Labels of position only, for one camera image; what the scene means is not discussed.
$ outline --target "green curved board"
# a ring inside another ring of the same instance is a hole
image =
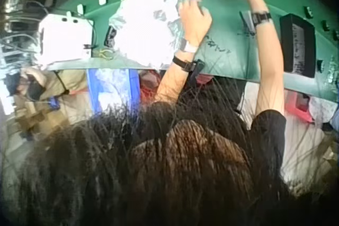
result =
[[[308,5],[314,13],[314,19],[309,20],[316,28],[317,59],[324,60],[325,70],[316,73],[315,79],[285,74],[285,87],[294,91],[337,101],[337,91],[333,84],[327,82],[330,67],[337,65],[338,49],[336,42],[329,33],[322,31],[321,20],[327,20],[331,27],[336,27],[336,15],[331,13],[318,0],[266,0],[271,10],[276,29],[280,33],[279,17],[288,13],[304,17],[303,6]],[[120,0],[108,0],[104,6],[99,6],[98,0],[69,0],[60,8],[76,11],[76,6],[86,7],[85,16],[94,21],[97,34],[97,44],[103,46],[103,40],[108,28],[108,19],[118,9]],[[258,58],[255,38],[243,32],[243,24],[239,11],[248,10],[246,0],[203,0],[212,16],[213,25],[208,38],[202,44],[197,54],[207,66],[204,73],[222,75],[233,78],[247,79],[257,82],[259,78]],[[137,68],[144,67],[127,59],[116,56],[113,60],[92,58],[90,60],[56,63],[50,69],[78,68]]]

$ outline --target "red object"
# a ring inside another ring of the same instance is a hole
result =
[[[161,76],[154,70],[139,75],[141,104],[151,103],[157,93]]]
[[[303,121],[313,123],[312,116],[309,113],[308,102],[309,97],[304,97],[303,94],[297,92],[288,91],[285,109]]]
[[[213,79],[213,75],[199,74],[195,79],[199,85],[205,85]]]

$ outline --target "fingers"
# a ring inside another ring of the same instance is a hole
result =
[[[189,8],[190,7],[190,0],[184,0],[183,7]]]
[[[207,18],[212,18],[210,11],[207,8],[201,7],[201,12],[202,12],[203,16],[205,16]]]

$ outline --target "tan jacket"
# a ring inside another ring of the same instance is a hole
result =
[[[62,83],[53,71],[43,71],[43,74],[47,78],[45,84],[46,91],[40,96],[40,100],[58,96],[65,92]],[[58,75],[70,93],[87,88],[86,70],[61,70]]]

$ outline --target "person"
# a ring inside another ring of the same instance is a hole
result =
[[[30,101],[42,101],[87,89],[85,70],[41,71],[23,67],[21,72],[7,74],[5,85],[10,96],[19,94]]]
[[[268,12],[264,0],[248,1],[253,12]],[[179,13],[185,39],[198,47],[211,15],[194,0]],[[334,218],[337,188],[327,199],[298,199],[281,179],[283,56],[273,22],[256,29],[261,80],[252,126],[217,80],[185,90],[189,74],[172,63],[152,105],[112,109],[37,143],[2,192],[6,215],[35,226],[310,225]],[[176,57],[190,62],[194,54]]]

